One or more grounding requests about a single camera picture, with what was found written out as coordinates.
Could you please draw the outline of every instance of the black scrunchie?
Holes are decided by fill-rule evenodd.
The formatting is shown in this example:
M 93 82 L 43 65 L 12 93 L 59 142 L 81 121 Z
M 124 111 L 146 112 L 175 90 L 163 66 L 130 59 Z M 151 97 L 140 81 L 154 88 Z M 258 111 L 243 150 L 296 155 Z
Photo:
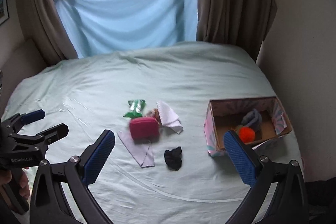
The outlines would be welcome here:
M 164 154 L 166 165 L 173 170 L 179 170 L 182 166 L 182 160 L 180 158 L 181 154 L 181 146 L 174 148 L 173 150 L 166 150 Z

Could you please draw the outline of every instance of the picture frame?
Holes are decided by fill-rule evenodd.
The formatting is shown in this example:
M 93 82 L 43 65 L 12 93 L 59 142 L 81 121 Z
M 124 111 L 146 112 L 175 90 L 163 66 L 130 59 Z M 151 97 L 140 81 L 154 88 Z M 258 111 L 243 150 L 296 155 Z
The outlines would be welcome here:
M 7 0 L 0 0 L 0 26 L 9 18 Z

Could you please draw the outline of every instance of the cardboard box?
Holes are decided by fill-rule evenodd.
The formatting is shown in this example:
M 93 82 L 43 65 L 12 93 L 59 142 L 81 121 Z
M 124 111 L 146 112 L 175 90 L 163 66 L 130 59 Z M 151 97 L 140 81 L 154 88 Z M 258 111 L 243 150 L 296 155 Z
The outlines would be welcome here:
M 241 123 L 242 118 L 253 108 L 262 116 L 260 131 L 256 132 L 252 147 L 267 140 L 278 138 L 292 131 L 292 125 L 277 97 L 210 100 L 204 133 L 207 149 L 212 157 L 223 156 L 225 152 L 223 136 L 229 129 Z

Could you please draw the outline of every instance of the bed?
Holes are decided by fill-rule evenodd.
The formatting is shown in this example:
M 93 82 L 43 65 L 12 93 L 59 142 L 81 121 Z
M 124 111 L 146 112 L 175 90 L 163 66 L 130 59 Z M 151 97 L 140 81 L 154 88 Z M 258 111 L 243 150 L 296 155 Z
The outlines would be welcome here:
M 80 155 L 104 129 L 127 127 L 122 117 L 127 100 L 145 99 L 145 111 L 163 100 L 179 115 L 184 131 L 166 128 L 153 144 L 155 167 L 141 168 L 115 134 L 115 148 L 95 184 L 89 186 L 115 223 L 224 223 L 243 200 L 242 183 L 227 156 L 211 158 L 203 132 L 209 99 L 273 96 L 264 74 L 242 49 L 205 42 L 180 42 L 172 47 L 114 52 L 61 61 L 23 80 L 6 106 L 3 119 L 16 112 L 44 109 L 46 117 L 22 129 L 34 135 L 65 123 L 66 138 L 52 144 L 51 163 Z M 164 151 L 182 147 L 182 168 L 167 169 Z M 272 146 L 257 149 L 273 161 L 301 164 L 294 132 Z M 28 170 L 32 185 L 36 168 Z M 84 222 L 66 187 L 76 218 Z M 274 187 L 256 219 L 272 198 Z

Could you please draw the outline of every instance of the metal screw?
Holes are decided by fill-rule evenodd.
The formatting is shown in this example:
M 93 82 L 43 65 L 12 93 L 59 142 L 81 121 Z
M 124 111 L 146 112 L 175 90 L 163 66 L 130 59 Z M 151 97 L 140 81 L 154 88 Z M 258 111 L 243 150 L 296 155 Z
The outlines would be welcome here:
M 41 160 L 40 161 L 40 165 L 41 166 L 45 166 L 47 163 L 48 163 L 47 160 Z
M 294 167 L 297 167 L 299 163 L 296 160 L 291 160 L 291 165 L 293 165 Z
M 72 156 L 72 157 L 70 158 L 70 161 L 71 161 L 72 163 L 78 162 L 78 160 L 79 160 L 79 157 L 78 157 L 78 156 Z
M 268 162 L 268 158 L 266 156 L 260 156 L 261 162 Z

